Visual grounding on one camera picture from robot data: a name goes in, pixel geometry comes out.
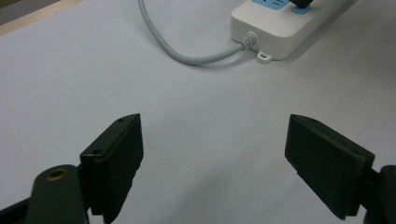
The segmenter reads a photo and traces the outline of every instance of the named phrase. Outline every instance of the power cord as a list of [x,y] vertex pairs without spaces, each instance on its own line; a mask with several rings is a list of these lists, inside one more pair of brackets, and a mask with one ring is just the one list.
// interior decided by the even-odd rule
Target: power cord
[[200,58],[194,58],[194,57],[188,57],[184,56],[182,54],[177,53],[172,47],[166,43],[166,41],[163,39],[163,37],[160,35],[160,33],[157,31],[155,28],[154,24],[152,23],[151,19],[149,18],[149,14],[146,10],[146,6],[144,3],[144,0],[137,0],[139,7],[140,7],[140,12],[142,13],[143,20],[145,21],[147,27],[151,31],[151,33],[154,35],[155,39],[160,43],[161,47],[163,50],[171,56],[173,59],[176,61],[179,61],[181,63],[186,63],[190,65],[203,65],[203,64],[208,64],[208,63],[216,63],[218,61],[224,60],[234,54],[236,54],[239,51],[246,51],[250,49],[252,46],[254,46],[257,42],[257,36],[253,32],[248,32],[245,37],[237,41],[237,44],[230,48],[226,49],[221,53],[207,56],[207,57],[200,57]]

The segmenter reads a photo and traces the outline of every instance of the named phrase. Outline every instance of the white surface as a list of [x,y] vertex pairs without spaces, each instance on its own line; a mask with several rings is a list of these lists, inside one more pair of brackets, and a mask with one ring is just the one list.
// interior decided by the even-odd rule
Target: white surface
[[[175,49],[200,56],[234,44],[230,13],[242,2],[147,7]],[[253,51],[176,63],[130,0],[84,0],[1,36],[0,208],[28,197],[40,172],[79,164],[113,120],[141,113],[145,158],[115,223],[344,223],[284,159],[289,115],[372,150],[376,170],[395,163],[395,8],[360,0],[268,64]]]
[[231,13],[231,38],[239,40],[247,32],[253,32],[258,41],[252,49],[259,52],[259,62],[282,60],[330,17],[336,19],[336,16],[340,15],[336,12],[346,2],[348,0],[315,0],[310,5],[311,9],[300,15],[293,12],[296,7],[293,3],[286,4],[280,10],[274,10],[248,0]]

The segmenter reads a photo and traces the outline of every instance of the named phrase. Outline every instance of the power strip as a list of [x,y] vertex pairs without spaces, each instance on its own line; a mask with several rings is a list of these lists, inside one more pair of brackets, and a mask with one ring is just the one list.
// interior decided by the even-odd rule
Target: power strip
[[232,12],[231,38],[253,32],[258,41],[251,49],[259,62],[282,60],[348,1],[314,0],[301,9],[288,0],[248,0]]

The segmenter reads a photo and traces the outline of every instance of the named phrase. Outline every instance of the black plug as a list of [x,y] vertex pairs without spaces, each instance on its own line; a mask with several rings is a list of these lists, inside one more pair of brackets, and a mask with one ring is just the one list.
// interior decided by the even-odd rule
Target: black plug
[[311,4],[314,0],[289,0],[292,2],[294,5],[300,8],[306,8]]

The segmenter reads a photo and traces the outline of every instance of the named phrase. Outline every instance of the wooden edge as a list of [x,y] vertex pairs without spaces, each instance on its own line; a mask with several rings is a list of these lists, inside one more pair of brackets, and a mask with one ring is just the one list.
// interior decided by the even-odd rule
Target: wooden edge
[[56,14],[68,7],[73,6],[76,3],[81,2],[82,0],[62,0],[47,7],[43,7],[37,11],[34,11],[26,16],[22,16],[14,21],[10,21],[6,24],[0,26],[0,35],[5,35],[9,32],[17,30],[25,25],[28,25],[32,22],[39,21],[44,19],[50,15]]

